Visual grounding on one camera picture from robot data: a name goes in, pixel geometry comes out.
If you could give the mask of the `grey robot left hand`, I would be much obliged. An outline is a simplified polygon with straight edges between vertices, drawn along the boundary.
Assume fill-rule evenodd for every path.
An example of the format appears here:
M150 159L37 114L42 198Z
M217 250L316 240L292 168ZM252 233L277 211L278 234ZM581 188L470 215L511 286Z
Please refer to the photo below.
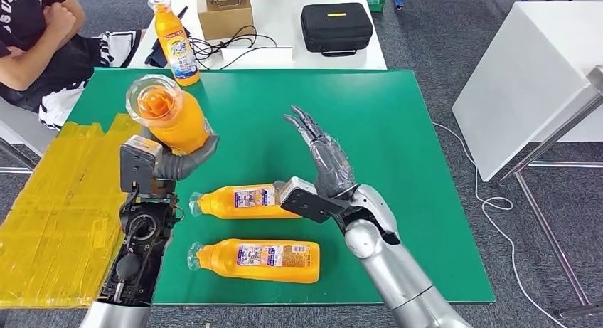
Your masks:
M176 155L171 148L155 137L151 131L143 127L140 135L150 139L162 146L162 154L158 162L154 176L158 179L181 181L192 174L201 164L206 162L216 151L220 136L212 133L203 146L187 155Z

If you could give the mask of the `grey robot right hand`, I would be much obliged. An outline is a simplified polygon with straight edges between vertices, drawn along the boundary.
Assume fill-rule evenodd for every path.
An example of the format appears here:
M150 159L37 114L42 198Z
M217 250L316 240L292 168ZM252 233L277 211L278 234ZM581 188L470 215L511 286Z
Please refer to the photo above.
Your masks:
M314 183L318 194L337 199L357 187L353 168L337 140L300 107L292 105L291 111L296 117L285 114L284 118L296 128L309 148L318 172Z

